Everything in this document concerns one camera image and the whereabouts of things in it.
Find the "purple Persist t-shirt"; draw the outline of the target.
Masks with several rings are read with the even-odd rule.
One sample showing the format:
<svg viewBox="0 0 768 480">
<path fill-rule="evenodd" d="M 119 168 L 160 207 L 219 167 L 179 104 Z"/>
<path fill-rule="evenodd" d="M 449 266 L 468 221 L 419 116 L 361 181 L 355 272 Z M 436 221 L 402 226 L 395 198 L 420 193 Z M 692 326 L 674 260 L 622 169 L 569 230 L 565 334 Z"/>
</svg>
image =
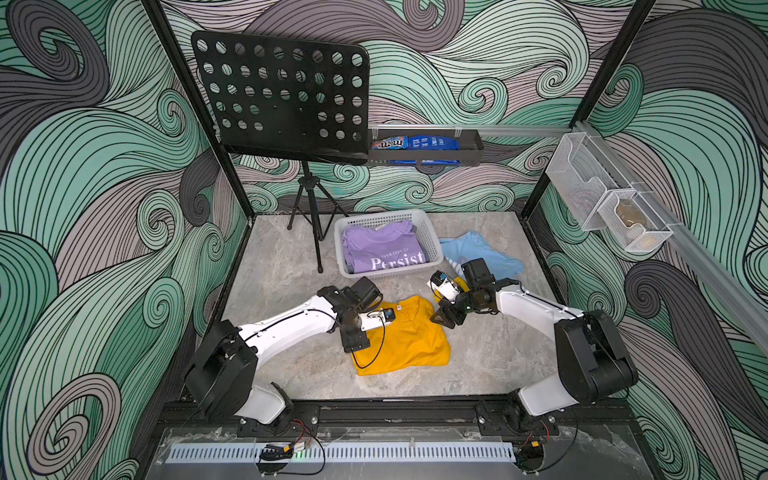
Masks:
<svg viewBox="0 0 768 480">
<path fill-rule="evenodd" d="M 369 273 L 428 262 L 410 220 L 377 228 L 351 225 L 341 236 L 344 261 L 351 273 Z"/>
</svg>

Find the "yellow t-shirt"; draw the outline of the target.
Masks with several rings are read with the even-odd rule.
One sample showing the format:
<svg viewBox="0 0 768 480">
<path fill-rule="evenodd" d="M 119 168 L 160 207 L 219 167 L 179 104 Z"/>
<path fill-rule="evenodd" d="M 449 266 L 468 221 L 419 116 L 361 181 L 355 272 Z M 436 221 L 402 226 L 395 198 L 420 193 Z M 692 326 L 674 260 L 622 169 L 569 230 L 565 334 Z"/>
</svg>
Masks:
<svg viewBox="0 0 768 480">
<path fill-rule="evenodd" d="M 358 376 L 392 373 L 408 367 L 448 365 L 451 346 L 443 328 L 431 321 L 432 303 L 412 296 L 398 303 L 384 302 L 392 308 L 394 321 L 366 332 L 371 346 L 351 354 Z"/>
</svg>

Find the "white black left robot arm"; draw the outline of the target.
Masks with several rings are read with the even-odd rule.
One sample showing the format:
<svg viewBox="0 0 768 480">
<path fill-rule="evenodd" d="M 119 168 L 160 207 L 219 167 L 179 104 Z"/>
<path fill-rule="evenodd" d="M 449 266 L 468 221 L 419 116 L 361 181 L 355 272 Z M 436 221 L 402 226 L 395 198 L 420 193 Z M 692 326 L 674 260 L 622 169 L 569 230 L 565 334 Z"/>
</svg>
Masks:
<svg viewBox="0 0 768 480">
<path fill-rule="evenodd" d="M 323 287 L 302 304 L 256 323 L 213 324 L 185 377 L 197 411 L 207 420 L 238 417 L 283 433 L 295 417 L 293 402 L 276 383 L 256 380 L 258 369 L 319 334 L 339 333 L 346 354 L 369 348 L 367 333 L 384 331 L 396 318 L 395 310 L 382 303 L 380 290 L 362 277 L 351 286 Z"/>
</svg>

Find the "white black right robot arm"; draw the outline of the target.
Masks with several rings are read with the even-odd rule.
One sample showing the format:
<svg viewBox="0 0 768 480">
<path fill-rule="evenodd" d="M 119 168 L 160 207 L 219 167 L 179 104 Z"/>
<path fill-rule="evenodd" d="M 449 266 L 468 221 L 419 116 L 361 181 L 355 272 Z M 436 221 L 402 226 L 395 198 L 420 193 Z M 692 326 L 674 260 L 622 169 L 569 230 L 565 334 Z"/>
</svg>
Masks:
<svg viewBox="0 0 768 480">
<path fill-rule="evenodd" d="M 470 314 L 503 314 L 554 344 L 557 372 L 508 395 L 502 418 L 510 431 L 548 426 L 545 417 L 554 411 L 591 405 L 638 382 L 629 350 L 606 312 L 573 309 L 531 293 L 516 279 L 497 279 L 480 258 L 461 270 L 465 286 L 440 270 L 430 277 L 428 286 L 439 305 L 432 322 L 453 329 Z"/>
</svg>

